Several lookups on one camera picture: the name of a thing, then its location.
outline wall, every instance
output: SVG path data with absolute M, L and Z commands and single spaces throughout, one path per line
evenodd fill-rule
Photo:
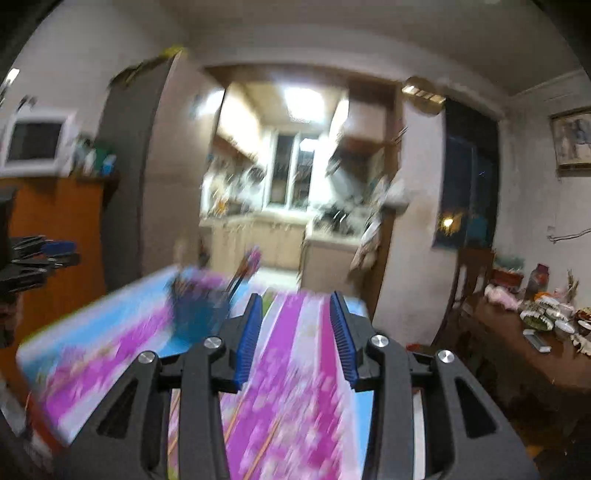
M 310 176 L 310 204 L 313 207 L 327 205 L 335 200 L 330 177 L 325 175 L 330 157 L 335 151 L 335 143 L 326 133 L 321 134 L 318 140 Z
M 402 345 L 431 343 L 452 286 L 456 254 L 431 247 L 443 174 L 444 116 L 425 116 L 404 105 L 398 177 L 415 197 L 396 219 L 374 325 Z
M 150 6 L 156 9 L 148 0 L 146 13 L 140 15 L 146 26 L 147 15 L 155 14 Z M 39 106 L 77 109 L 82 130 L 96 133 L 110 79 L 169 46 L 175 37 L 164 35 L 165 28 L 163 23 L 156 32 L 148 32 L 108 0 L 65 0 L 16 59 L 13 66 L 20 74 L 0 110 L 0 126 L 24 95 L 33 95 Z
M 525 258 L 525 271 L 538 262 L 550 267 L 550 289 L 566 283 L 573 269 L 581 285 L 579 306 L 591 303 L 591 236 L 552 244 L 547 235 L 569 235 L 591 228 L 591 176 L 556 175 L 556 157 L 549 115 L 591 105 L 591 81 L 573 72 L 512 98 L 512 149 L 515 161 L 508 174 L 513 194 L 499 210 L 499 220 L 512 223 L 498 232 L 495 243 Z
M 398 81 L 420 75 L 496 118 L 503 117 L 508 102 L 503 91 L 458 63 L 363 31 L 318 25 L 225 28 L 193 32 L 191 44 L 205 65 L 319 64 Z M 402 343 L 430 342 L 445 310 L 455 258 L 431 249 L 443 172 L 443 116 L 423 117 L 408 106 L 405 114 L 403 175 L 420 192 L 394 227 L 374 322 Z

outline bottle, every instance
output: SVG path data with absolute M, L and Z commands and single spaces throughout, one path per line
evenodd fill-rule
M 533 300 L 535 294 L 541 291 L 546 291 L 546 289 L 548 289 L 549 276 L 548 266 L 538 263 L 538 266 L 531 271 L 530 279 L 527 282 L 525 299 Z
M 92 171 L 95 167 L 96 161 L 96 150 L 93 148 L 87 154 L 86 158 L 84 159 L 84 165 L 82 167 L 82 172 L 85 176 L 90 176 Z

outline window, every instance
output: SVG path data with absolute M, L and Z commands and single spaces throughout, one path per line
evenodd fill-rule
M 443 188 L 434 244 L 491 247 L 499 194 L 498 128 L 494 120 L 446 101 Z
M 306 210 L 318 135 L 279 135 L 269 204 Z
M 291 150 L 295 137 L 293 135 L 279 135 L 275 149 L 275 163 L 271 181 L 271 195 L 269 203 L 285 205 L 287 201 L 287 185 L 290 178 Z

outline kitchen counter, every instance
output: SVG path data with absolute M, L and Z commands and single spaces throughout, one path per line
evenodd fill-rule
M 260 222 L 267 223 L 289 223 L 290 225 L 307 226 L 310 223 L 310 219 L 304 218 L 301 215 L 290 215 L 288 213 L 275 213 L 275 212 L 248 212 L 240 215 L 229 215 L 223 217 L 208 216 L 202 218 L 199 222 L 201 227 L 213 227 L 217 223 L 227 223 L 233 225 L 235 223 L 241 223 L 248 220 L 257 220 Z
M 306 228 L 305 242 L 325 248 L 356 252 L 361 244 L 361 235 L 341 235 L 326 230 L 314 229 L 310 222 Z

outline kitchen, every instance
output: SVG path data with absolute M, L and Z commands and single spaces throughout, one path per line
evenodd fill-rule
M 207 267 L 232 274 L 256 245 L 254 282 L 358 296 L 363 275 L 350 266 L 377 213 L 385 119 L 343 87 L 231 83 L 202 187 Z

